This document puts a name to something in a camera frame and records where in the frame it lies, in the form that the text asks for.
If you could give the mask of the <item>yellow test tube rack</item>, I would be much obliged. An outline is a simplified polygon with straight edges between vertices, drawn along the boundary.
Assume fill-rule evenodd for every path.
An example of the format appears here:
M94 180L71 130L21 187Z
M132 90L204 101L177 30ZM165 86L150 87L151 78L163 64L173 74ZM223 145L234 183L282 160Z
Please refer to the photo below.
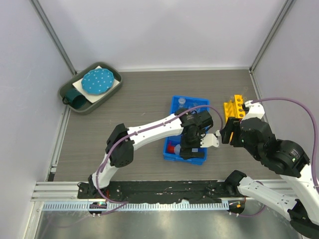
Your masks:
M242 105L244 104L244 98L242 98L241 95L234 95L234 97L234 103L223 103L224 116L226 122L228 121L229 117L242 119L245 116L245 112L242 108Z

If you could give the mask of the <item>white squeeze bottle red cap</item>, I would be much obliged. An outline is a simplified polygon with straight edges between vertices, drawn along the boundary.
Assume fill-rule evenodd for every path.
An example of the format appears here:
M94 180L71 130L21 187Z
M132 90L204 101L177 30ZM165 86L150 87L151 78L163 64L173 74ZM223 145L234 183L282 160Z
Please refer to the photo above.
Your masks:
M180 154L180 149L181 149L180 144L173 145L171 142L168 143L166 148L167 153L175 154L175 155Z

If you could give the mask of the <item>blue divided plastic bin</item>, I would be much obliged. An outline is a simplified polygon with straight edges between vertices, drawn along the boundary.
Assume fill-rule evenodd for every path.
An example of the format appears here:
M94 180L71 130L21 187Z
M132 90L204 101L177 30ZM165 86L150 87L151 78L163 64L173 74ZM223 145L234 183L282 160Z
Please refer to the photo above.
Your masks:
M193 98L186 96L173 96L170 106L170 113L175 113L181 108L193 108L198 105L209 105L210 101L203 98ZM179 155L181 135L169 136L164 141L163 158L168 161L187 162L192 165L202 165L207 160L206 148L193 148L193 153L201 153L201 157L183 159Z

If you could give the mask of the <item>thin clear test tube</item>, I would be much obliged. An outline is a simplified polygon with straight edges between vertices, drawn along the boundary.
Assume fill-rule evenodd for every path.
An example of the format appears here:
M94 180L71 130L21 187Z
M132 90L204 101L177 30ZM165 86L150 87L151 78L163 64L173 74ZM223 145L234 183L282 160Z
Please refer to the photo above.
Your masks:
M246 98L247 91L248 91L248 87L244 87L243 90L242 90L242 92L241 92L242 98Z

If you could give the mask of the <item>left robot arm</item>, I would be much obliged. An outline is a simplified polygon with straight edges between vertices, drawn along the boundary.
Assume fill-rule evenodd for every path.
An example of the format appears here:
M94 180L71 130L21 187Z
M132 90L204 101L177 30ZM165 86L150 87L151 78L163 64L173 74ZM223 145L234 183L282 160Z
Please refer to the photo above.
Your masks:
M134 152L151 142L180 136L180 152L182 159L203 157L195 148L218 147L218 137L208 130L213 126L213 119L207 110L180 108L175 113L152 123L125 127L117 125L107 140L107 147L102 163L96 172L89 176L89 193L96 199L102 198L106 188L117 170L132 163Z

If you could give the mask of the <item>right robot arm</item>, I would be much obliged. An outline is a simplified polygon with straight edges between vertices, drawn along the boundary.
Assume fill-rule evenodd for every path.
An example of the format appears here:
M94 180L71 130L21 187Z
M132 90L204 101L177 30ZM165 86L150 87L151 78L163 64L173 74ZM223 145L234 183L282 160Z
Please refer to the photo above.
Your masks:
M230 117L221 130L222 143L242 147L263 166L285 180L296 197L288 197L259 184L238 170L225 180L229 196L251 197L277 211L301 235L319 237L319 194L311 178L310 159L303 148L291 141L277 139L268 123L259 118Z

